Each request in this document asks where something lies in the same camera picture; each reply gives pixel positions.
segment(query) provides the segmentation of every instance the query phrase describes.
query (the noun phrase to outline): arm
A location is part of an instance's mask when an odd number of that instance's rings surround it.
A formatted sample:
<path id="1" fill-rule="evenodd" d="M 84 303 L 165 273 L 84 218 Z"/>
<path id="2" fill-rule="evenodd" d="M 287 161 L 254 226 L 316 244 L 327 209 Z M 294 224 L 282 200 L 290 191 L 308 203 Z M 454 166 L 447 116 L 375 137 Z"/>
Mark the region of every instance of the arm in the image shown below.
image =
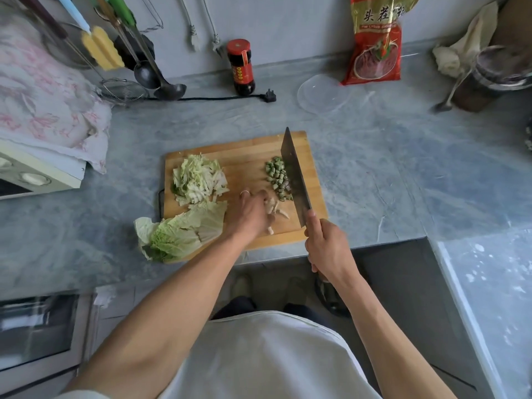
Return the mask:
<path id="1" fill-rule="evenodd" d="M 340 228 L 309 211 L 305 247 L 312 270 L 332 283 L 353 318 L 385 399 L 456 399 L 360 275 Z"/>
<path id="2" fill-rule="evenodd" d="M 266 192 L 242 193 L 235 221 L 208 248 L 153 290 L 67 387 L 112 399 L 155 398 L 170 383 L 242 250 L 269 227 Z"/>

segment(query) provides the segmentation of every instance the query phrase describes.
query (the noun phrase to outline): red bottle cap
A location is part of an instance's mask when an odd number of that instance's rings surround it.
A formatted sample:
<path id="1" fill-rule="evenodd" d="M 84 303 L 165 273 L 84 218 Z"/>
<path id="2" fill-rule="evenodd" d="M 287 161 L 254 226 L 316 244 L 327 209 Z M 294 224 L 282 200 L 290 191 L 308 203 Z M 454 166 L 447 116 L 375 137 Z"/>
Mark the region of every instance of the red bottle cap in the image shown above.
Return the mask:
<path id="1" fill-rule="evenodd" d="M 233 39 L 227 42 L 227 52 L 239 56 L 251 49 L 251 45 L 245 39 Z"/>

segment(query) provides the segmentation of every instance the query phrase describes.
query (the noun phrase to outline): countertop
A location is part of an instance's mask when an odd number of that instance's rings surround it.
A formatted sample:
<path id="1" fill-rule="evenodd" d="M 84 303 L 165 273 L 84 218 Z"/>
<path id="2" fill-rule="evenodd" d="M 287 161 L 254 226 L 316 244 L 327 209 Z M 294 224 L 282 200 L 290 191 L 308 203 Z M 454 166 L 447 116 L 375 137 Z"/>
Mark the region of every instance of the countertop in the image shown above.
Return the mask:
<path id="1" fill-rule="evenodd" d="M 421 53 L 403 59 L 402 81 L 351 86 L 349 102 L 327 115 L 302 110 L 299 86 L 323 70 L 341 78 L 334 69 L 343 60 L 257 67 L 257 92 L 273 89 L 272 104 L 114 108 L 106 175 L 88 170 L 79 190 L 0 202 L 0 299 L 170 274 L 179 264 L 147 262 L 132 226 L 139 216 L 157 219 L 164 155 L 289 126 L 307 131 L 329 218 L 351 248 L 428 236 L 496 396 L 524 397 L 532 360 L 532 154 L 523 141 L 532 93 L 508 95 L 480 114 L 434 115 L 430 108 L 452 80 Z M 186 80 L 187 96 L 232 93 L 219 75 Z M 239 262 L 305 253 L 297 243 L 250 251 Z"/>

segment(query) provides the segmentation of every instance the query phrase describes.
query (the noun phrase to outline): white shirt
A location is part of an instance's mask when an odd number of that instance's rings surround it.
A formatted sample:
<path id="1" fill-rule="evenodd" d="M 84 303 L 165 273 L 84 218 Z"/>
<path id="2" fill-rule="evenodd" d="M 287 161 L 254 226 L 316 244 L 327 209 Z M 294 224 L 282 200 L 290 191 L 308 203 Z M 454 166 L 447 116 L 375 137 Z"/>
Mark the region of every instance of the white shirt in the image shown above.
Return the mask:
<path id="1" fill-rule="evenodd" d="M 206 323 L 159 399 L 379 399 L 345 340 L 299 316 L 253 312 Z M 108 399 L 75 391 L 57 399 Z"/>

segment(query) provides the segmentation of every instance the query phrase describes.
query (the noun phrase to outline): bottle label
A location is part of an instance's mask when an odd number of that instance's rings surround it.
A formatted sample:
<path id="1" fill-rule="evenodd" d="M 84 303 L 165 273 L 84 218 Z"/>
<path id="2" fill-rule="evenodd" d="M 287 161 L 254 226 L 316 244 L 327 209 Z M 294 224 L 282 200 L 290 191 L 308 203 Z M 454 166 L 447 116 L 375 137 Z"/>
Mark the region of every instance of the bottle label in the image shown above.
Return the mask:
<path id="1" fill-rule="evenodd" d="M 248 84 L 253 80 L 253 70 L 250 64 L 246 64 L 242 67 L 232 67 L 233 80 L 237 84 Z"/>

